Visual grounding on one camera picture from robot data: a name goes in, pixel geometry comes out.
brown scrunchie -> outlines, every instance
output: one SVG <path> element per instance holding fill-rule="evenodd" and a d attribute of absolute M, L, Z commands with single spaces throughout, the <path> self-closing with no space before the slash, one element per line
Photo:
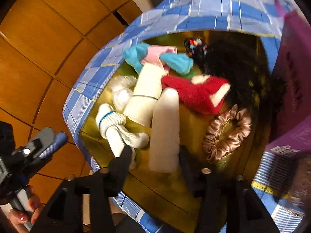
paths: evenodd
<path fill-rule="evenodd" d="M 228 139 L 221 142 L 220 147 L 217 147 L 216 144 L 224 125 L 233 119 L 237 120 L 237 128 L 228 136 Z M 218 115 L 207 129 L 202 143 L 203 151 L 207 153 L 207 160 L 215 159 L 219 161 L 222 157 L 237 149 L 242 144 L 244 138 L 250 134 L 251 123 L 252 119 L 248 110 L 242 109 L 238 111 L 237 105 Z"/>

fingernail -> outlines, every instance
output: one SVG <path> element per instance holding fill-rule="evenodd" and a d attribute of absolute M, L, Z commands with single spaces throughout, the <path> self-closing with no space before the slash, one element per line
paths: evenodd
<path fill-rule="evenodd" d="M 18 219 L 20 219 L 22 222 L 27 221 L 27 217 L 23 213 L 18 214 Z"/>
<path fill-rule="evenodd" d="M 35 203 L 34 203 L 34 202 L 30 202 L 30 203 L 29 203 L 29 206 L 30 206 L 33 210 L 35 210 Z"/>
<path fill-rule="evenodd" d="M 37 219 L 38 219 L 38 217 L 32 219 L 32 220 L 31 220 L 31 223 L 32 223 L 32 224 L 35 224 L 35 222 L 36 222 Z"/>

hand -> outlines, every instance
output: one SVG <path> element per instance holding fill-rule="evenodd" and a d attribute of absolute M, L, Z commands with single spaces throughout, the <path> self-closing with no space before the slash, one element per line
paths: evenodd
<path fill-rule="evenodd" d="M 28 200 L 28 205 L 32 209 L 32 212 L 33 212 L 32 217 L 30 218 L 30 222 L 34 224 L 44 206 L 40 202 L 40 198 L 37 195 L 35 195 L 34 189 L 32 186 L 30 186 L 30 190 L 31 190 L 32 196 Z M 13 226 L 15 227 L 15 229 L 18 231 L 18 233 L 29 233 L 28 230 L 23 225 L 24 223 L 29 221 L 28 215 L 25 215 L 19 210 L 11 209 L 9 212 L 8 218 L 13 224 Z"/>

clear plastic bag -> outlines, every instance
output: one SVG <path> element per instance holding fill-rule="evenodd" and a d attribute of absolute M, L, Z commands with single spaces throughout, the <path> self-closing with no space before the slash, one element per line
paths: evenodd
<path fill-rule="evenodd" d="M 112 91 L 112 102 L 117 111 L 124 110 L 133 95 L 133 91 L 129 87 L 134 86 L 136 81 L 135 76 L 122 75 L 118 75 L 110 80 L 108 87 Z"/>
<path fill-rule="evenodd" d="M 133 91 L 122 88 L 117 91 L 112 91 L 112 102 L 117 111 L 122 111 L 132 97 Z"/>
<path fill-rule="evenodd" d="M 111 91 L 118 91 L 122 88 L 130 88 L 136 84 L 136 77 L 131 75 L 131 76 L 122 76 L 118 75 L 116 77 L 113 77 L 109 84 L 108 87 L 111 89 Z"/>

black curly hair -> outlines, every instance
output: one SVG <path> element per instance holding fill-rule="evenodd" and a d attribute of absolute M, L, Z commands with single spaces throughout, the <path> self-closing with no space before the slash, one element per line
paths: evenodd
<path fill-rule="evenodd" d="M 257 62 L 256 53 L 249 47 L 227 40 L 210 45 L 184 41 L 186 52 L 203 74 L 226 78 L 231 88 L 226 96 L 229 106 L 257 109 L 259 100 L 269 88 L 267 66 Z"/>

